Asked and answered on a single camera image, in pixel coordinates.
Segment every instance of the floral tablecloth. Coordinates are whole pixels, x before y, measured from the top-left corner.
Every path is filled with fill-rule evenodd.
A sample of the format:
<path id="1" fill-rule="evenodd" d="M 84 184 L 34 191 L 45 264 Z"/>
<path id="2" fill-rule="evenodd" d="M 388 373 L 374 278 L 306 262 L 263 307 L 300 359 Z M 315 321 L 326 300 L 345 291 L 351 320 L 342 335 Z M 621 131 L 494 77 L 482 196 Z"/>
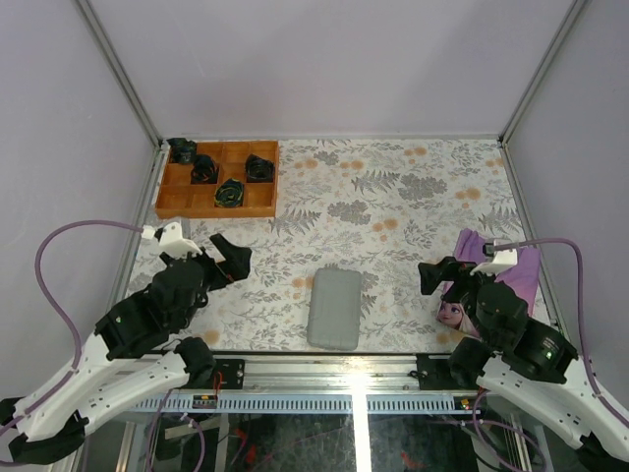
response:
<path id="1" fill-rule="evenodd" d="M 363 274 L 358 351 L 448 352 L 461 336 L 436 321 L 438 294 L 421 295 L 417 264 L 450 255 L 466 227 L 524 237 L 496 141 L 284 141 L 279 174 L 274 219 L 191 220 L 199 245 L 220 232 L 251 247 L 252 273 L 212 292 L 179 337 L 201 335 L 214 349 L 316 351 L 306 342 L 313 276 L 337 266 Z M 147 223 L 158 222 L 151 213 Z M 130 292 L 161 270 L 157 255 L 141 242 Z M 535 316 L 547 320 L 540 293 Z"/>

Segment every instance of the lavender wall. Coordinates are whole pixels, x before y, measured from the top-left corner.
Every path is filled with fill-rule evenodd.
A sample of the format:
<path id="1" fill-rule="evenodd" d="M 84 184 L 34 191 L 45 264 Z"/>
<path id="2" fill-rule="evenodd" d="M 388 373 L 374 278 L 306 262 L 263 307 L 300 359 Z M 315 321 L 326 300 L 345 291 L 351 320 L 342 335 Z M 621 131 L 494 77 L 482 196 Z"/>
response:
<path id="1" fill-rule="evenodd" d="M 92 0 L 164 136 L 498 135 L 572 0 Z"/>
<path id="2" fill-rule="evenodd" d="M 585 306 L 600 380 L 629 407 L 626 360 L 629 3 L 592 2 L 510 143 L 540 236 L 565 236 L 585 258 Z M 569 249 L 544 250 L 561 309 L 576 331 Z"/>
<path id="3" fill-rule="evenodd" d="M 0 0 L 0 62 L 4 398 L 30 393 L 73 352 L 35 283 L 39 242 L 78 219 L 130 221 L 152 149 L 72 2 Z M 126 236 L 79 229 L 44 256 L 44 277 L 83 336 L 104 314 Z"/>

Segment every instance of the cable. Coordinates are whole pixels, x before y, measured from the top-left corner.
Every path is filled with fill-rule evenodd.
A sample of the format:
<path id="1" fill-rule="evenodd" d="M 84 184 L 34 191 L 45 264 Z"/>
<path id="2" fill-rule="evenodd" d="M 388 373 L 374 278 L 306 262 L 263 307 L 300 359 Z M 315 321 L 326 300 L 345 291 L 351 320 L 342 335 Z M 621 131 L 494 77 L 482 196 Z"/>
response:
<path id="1" fill-rule="evenodd" d="M 214 395 L 216 395 L 216 399 L 218 400 L 218 393 L 220 393 L 223 385 L 223 373 L 220 371 L 216 371 L 216 373 L 218 375 L 214 375 Z"/>
<path id="2" fill-rule="evenodd" d="M 585 315 L 584 315 L 584 307 L 583 307 L 583 256 L 581 254 L 581 250 L 579 246 L 574 241 L 565 238 L 542 238 L 542 239 L 533 239 L 530 241 L 523 241 L 520 243 L 510 243 L 510 244 L 501 244 L 499 246 L 495 246 L 494 249 L 496 251 L 502 251 L 505 249 L 517 249 L 523 246 L 533 246 L 536 244 L 566 244 L 572 248 L 574 254 L 577 258 L 577 321 L 579 326 L 579 338 L 581 341 L 581 351 L 583 352 L 583 362 L 585 364 L 586 376 L 588 377 L 588 381 L 592 386 L 592 390 L 594 391 L 597 398 L 600 400 L 600 403 L 611 413 L 615 418 L 622 423 L 625 428 L 629 428 L 629 419 L 625 418 L 619 411 L 617 411 L 607 399 L 602 396 L 600 392 L 599 384 L 597 383 L 597 379 L 594 376 L 594 371 L 592 369 L 592 360 L 590 359 L 590 346 L 588 345 L 588 340 L 586 338 L 586 327 L 585 327 Z"/>
<path id="3" fill-rule="evenodd" d="M 481 425 L 497 426 L 499 428 L 503 428 L 503 429 L 505 429 L 507 431 L 510 431 L 511 433 L 514 433 L 514 434 L 518 435 L 524 441 L 526 441 L 527 443 L 529 443 L 529 444 L 531 444 L 533 446 L 533 449 L 542 458 L 542 469 L 541 469 L 541 472 L 545 472 L 546 466 L 547 466 L 547 462 L 546 462 L 546 458 L 543 455 L 542 450 L 540 449 L 538 444 L 534 440 L 529 438 L 529 436 L 527 436 L 524 432 L 522 432 L 522 431 L 518 430 L 517 428 L 514 428 L 514 427 L 512 427 L 510 425 L 507 425 L 506 423 L 500 423 L 498 421 L 491 421 L 491 420 L 479 420 L 477 418 L 476 412 L 479 409 L 479 406 L 481 404 L 481 400 L 486 397 L 487 393 L 488 393 L 488 390 L 483 390 L 482 392 L 480 392 L 477 395 L 476 400 L 474 400 L 474 406 L 472 408 L 472 424 L 474 425 L 474 430 L 476 431 L 476 434 L 479 437 L 479 441 L 485 446 L 485 448 L 489 451 L 489 453 L 500 464 L 504 465 L 507 469 L 509 469 L 509 470 L 511 470 L 513 472 L 526 472 L 523 469 L 518 469 L 517 467 L 514 467 L 509 462 L 507 462 L 502 457 L 500 457 L 500 454 L 498 454 L 495 451 L 495 449 L 493 447 L 491 447 L 491 444 L 489 444 L 489 442 L 485 439 L 485 436 L 483 435 L 483 432 L 481 431 Z"/>
<path id="4" fill-rule="evenodd" d="M 153 415 L 153 421 L 150 422 L 150 429 L 148 430 L 148 441 L 146 442 L 146 465 L 149 471 L 153 470 L 153 438 L 155 436 L 155 428 L 157 428 L 157 422 L 159 421 L 159 415 L 161 415 L 161 410 L 166 406 L 166 402 L 168 401 L 168 397 L 173 392 L 172 388 L 166 392 L 164 397 L 157 405 L 157 411 Z"/>
<path id="5" fill-rule="evenodd" d="M 55 229 L 52 233 L 46 236 L 46 238 L 39 245 L 39 248 L 37 249 L 37 253 L 35 255 L 35 278 L 37 279 L 37 284 L 39 285 L 39 288 L 41 289 L 43 296 L 46 297 L 46 300 L 48 300 L 48 303 L 50 303 L 52 308 L 57 312 L 57 314 L 61 317 L 61 320 L 66 324 L 66 326 L 70 330 L 70 333 L 72 334 L 72 338 L 75 345 L 75 355 L 72 360 L 71 370 L 68 371 L 66 375 L 58 383 L 56 383 L 48 391 L 46 391 L 43 395 L 41 395 L 41 397 L 35 403 L 27 407 L 25 409 L 25 415 L 29 415 L 34 410 L 36 410 L 45 401 L 47 401 L 48 398 L 50 398 L 57 391 L 59 391 L 63 387 L 63 385 L 65 385 L 70 380 L 70 378 L 75 374 L 75 369 L 79 366 L 79 363 L 81 362 L 81 354 L 82 354 L 82 348 L 83 348 L 83 344 L 81 343 L 81 336 L 79 335 L 79 331 L 77 330 L 77 327 L 72 322 L 70 317 L 66 314 L 66 312 L 63 310 L 63 308 L 61 308 L 61 306 L 54 299 L 54 297 L 50 293 L 50 290 L 48 290 L 46 283 L 43 281 L 43 276 L 41 275 L 41 257 L 43 256 L 43 252 L 48 246 L 48 244 L 50 244 L 50 242 L 61 233 L 68 231 L 69 229 L 74 229 L 81 226 L 92 226 L 92 225 L 114 226 L 117 228 L 129 229 L 131 231 L 136 231 L 139 233 L 143 232 L 142 228 L 139 228 L 132 224 L 120 223 L 118 221 L 109 221 L 106 219 L 89 219 L 85 221 L 76 221 L 74 223 L 69 223 L 64 226 L 61 226 L 58 229 Z M 9 423 L 7 423 L 5 426 L 3 426 L 0 429 L 0 437 L 4 436 L 9 430 L 11 430 L 18 423 L 20 423 L 23 419 L 24 419 L 24 416 L 18 416 L 14 418 L 13 420 L 11 420 Z M 21 467 L 22 465 L 24 464 L 0 460 L 0 467 Z"/>
<path id="6" fill-rule="evenodd" d="M 236 455 L 234 456 L 232 461 L 229 463 L 229 467 L 227 468 L 228 471 L 232 470 L 232 467 L 234 467 L 234 464 L 236 463 L 236 459 L 241 454 L 243 449 L 245 449 L 245 445 L 247 444 L 247 439 L 249 438 L 249 431 L 250 431 L 251 427 L 252 427 L 252 415 L 249 415 L 249 421 L 247 423 L 247 432 L 245 433 L 245 437 L 243 438 L 243 442 L 240 444 L 240 448 L 236 452 Z"/>
<path id="7" fill-rule="evenodd" d="M 157 428 L 157 422 L 159 421 L 159 416 L 161 415 L 161 411 L 164 409 L 164 406 L 166 406 L 166 402 L 168 401 L 168 398 L 170 397 L 170 394 L 173 392 L 172 389 L 168 390 L 166 392 L 166 394 L 164 395 L 164 397 L 161 399 L 161 401 L 159 402 L 159 405 L 157 406 L 157 411 L 155 411 L 155 414 L 153 415 L 153 421 L 150 424 L 150 429 L 148 430 L 148 441 L 146 442 L 146 470 L 148 470 L 149 472 L 153 472 L 153 447 L 156 444 L 153 444 L 153 439 L 155 437 L 155 429 Z M 184 415 L 183 419 L 186 419 L 188 421 L 190 421 L 190 424 L 193 425 L 195 427 L 195 429 L 197 430 L 197 432 L 199 433 L 200 436 L 200 456 L 199 456 L 199 462 L 197 463 L 197 467 L 195 467 L 195 470 L 193 472 L 199 472 L 201 467 L 203 466 L 203 460 L 205 459 L 205 435 L 203 434 L 203 429 L 200 426 L 199 423 L 197 423 L 195 420 L 193 420 L 190 416 L 188 415 Z"/>
<path id="8" fill-rule="evenodd" d="M 496 472 L 502 472 L 502 469 L 496 467 L 495 465 L 491 465 L 490 463 L 488 463 L 486 460 L 484 460 L 482 457 L 479 456 L 479 454 L 477 452 L 474 451 L 474 455 L 476 456 L 476 459 L 482 464 L 484 465 L 487 469 L 491 469 L 491 470 L 495 470 Z"/>
<path id="9" fill-rule="evenodd" d="M 190 421 L 190 424 L 195 427 L 197 432 L 199 433 L 200 438 L 200 454 L 199 454 L 199 462 L 197 462 L 197 467 L 193 472 L 199 472 L 203 467 L 203 461 L 205 460 L 205 435 L 203 434 L 203 429 L 199 423 L 193 420 L 190 416 L 186 416 L 186 419 Z"/>

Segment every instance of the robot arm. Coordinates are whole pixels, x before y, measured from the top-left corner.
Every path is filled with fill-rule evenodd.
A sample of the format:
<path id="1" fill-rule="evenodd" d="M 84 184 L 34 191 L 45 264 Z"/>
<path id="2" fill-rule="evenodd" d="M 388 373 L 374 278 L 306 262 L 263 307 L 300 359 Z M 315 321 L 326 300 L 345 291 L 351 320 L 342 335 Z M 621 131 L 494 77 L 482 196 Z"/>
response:
<path id="1" fill-rule="evenodd" d="M 211 236 L 210 241 L 225 258 L 222 262 L 185 239 L 180 223 L 168 223 L 157 230 L 145 227 L 143 237 L 158 240 L 166 268 L 144 290 L 117 303 L 96 324 L 76 369 L 69 362 L 28 397 L 0 402 L 3 425 L 24 417 L 16 425 L 20 435 L 9 444 L 14 461 L 56 462 L 77 450 L 102 424 L 147 396 L 209 381 L 215 364 L 211 352 L 200 338 L 189 337 L 145 369 L 105 384 L 166 342 L 170 334 L 187 327 L 197 309 L 207 305 L 208 292 L 243 280 L 250 273 L 251 250 L 233 246 L 221 235 Z M 68 382 L 27 414 L 27 408 L 69 371 L 73 375 Z"/>
<path id="2" fill-rule="evenodd" d="M 552 327 L 529 318 L 527 303 L 495 282 L 497 273 L 517 264 L 517 257 L 507 261 L 500 253 L 486 246 L 493 261 L 481 265 L 454 258 L 419 265 L 422 293 L 452 281 L 443 300 L 463 304 L 481 334 L 482 341 L 465 338 L 456 347 L 448 361 L 452 377 L 498 393 L 537 418 L 576 449 L 590 470 L 629 470 L 629 431 L 595 395 L 576 348 Z"/>

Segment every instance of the wooden tray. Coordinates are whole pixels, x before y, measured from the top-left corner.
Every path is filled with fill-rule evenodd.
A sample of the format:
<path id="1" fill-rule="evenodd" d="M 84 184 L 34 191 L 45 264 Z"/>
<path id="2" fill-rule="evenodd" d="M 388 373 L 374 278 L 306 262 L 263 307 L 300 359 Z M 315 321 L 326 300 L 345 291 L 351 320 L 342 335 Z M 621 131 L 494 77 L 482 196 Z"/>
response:
<path id="1" fill-rule="evenodd" d="M 207 154 L 218 165 L 218 183 L 192 185 L 192 164 L 168 162 L 159 188 L 155 212 L 162 219 L 175 216 L 187 218 L 259 218 L 274 217 L 277 202 L 279 144 L 277 141 L 235 143 L 197 143 L 197 154 Z M 245 161 L 250 154 L 275 164 L 272 183 L 247 182 Z M 214 194 L 228 179 L 240 180 L 245 185 L 243 205 L 221 208 L 214 205 Z"/>

